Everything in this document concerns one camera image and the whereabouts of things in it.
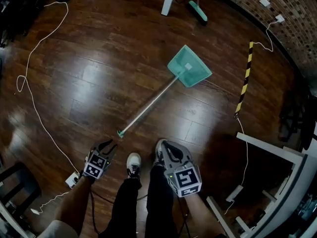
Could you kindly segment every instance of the hazard tape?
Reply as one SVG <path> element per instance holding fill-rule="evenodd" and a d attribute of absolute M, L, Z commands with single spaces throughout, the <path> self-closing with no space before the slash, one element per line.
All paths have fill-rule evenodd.
<path fill-rule="evenodd" d="M 244 94 L 247 90 L 248 87 L 248 82 L 249 82 L 249 75 L 250 75 L 250 69 L 251 69 L 251 60 L 252 60 L 252 51 L 253 51 L 253 41 L 250 41 L 250 46 L 249 46 L 249 57 L 248 57 L 248 65 L 247 65 L 247 71 L 246 71 L 246 76 L 244 78 L 244 83 L 241 91 L 241 96 L 240 100 L 236 109 L 236 112 L 234 113 L 234 118 L 238 118 L 238 113 L 241 109 L 241 104 L 243 102 Z"/>

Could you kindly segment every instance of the dustpan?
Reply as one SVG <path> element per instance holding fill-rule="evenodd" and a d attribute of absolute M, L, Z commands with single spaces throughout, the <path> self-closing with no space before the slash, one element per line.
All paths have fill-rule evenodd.
<path fill-rule="evenodd" d="M 122 138 L 124 133 L 146 112 L 147 109 L 176 81 L 179 80 L 186 87 L 192 87 L 211 75 L 211 71 L 204 62 L 187 46 L 168 63 L 168 69 L 175 75 L 174 79 L 153 99 L 123 130 L 118 130 Z"/>

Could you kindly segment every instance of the person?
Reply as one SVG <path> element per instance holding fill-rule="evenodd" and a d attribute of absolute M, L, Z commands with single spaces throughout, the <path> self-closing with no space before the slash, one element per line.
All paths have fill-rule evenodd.
<path fill-rule="evenodd" d="M 146 221 L 146 238 L 177 238 L 172 216 L 174 192 L 164 176 L 160 140 L 156 146 L 156 159 L 150 172 Z M 100 238 L 136 238 L 136 206 L 140 182 L 141 157 L 131 153 L 127 159 L 128 178 L 117 192 L 112 217 Z M 94 178 L 83 175 L 65 196 L 54 220 L 39 238 L 78 238 L 85 218 L 91 184 Z M 198 194 L 185 197 L 200 238 L 225 237 L 221 225 L 205 206 Z"/>

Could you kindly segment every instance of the mosaic tile wall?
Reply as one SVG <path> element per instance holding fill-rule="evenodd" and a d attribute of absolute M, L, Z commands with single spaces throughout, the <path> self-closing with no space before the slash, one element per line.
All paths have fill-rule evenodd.
<path fill-rule="evenodd" d="M 311 89 L 317 95 L 317 0 L 232 0 L 265 26 L 282 14 L 285 21 L 270 30 L 287 49 Z"/>

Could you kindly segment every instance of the sneaker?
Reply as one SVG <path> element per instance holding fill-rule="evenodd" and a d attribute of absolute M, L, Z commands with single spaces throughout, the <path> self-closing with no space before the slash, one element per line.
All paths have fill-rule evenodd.
<path fill-rule="evenodd" d="M 141 156 L 138 153 L 130 153 L 127 160 L 128 178 L 140 180 Z"/>
<path fill-rule="evenodd" d="M 164 165 L 164 158 L 163 158 L 163 152 L 162 152 L 162 144 L 164 141 L 167 141 L 167 139 L 160 139 L 155 147 L 155 160 L 153 163 L 154 166 L 161 166 L 165 167 Z"/>

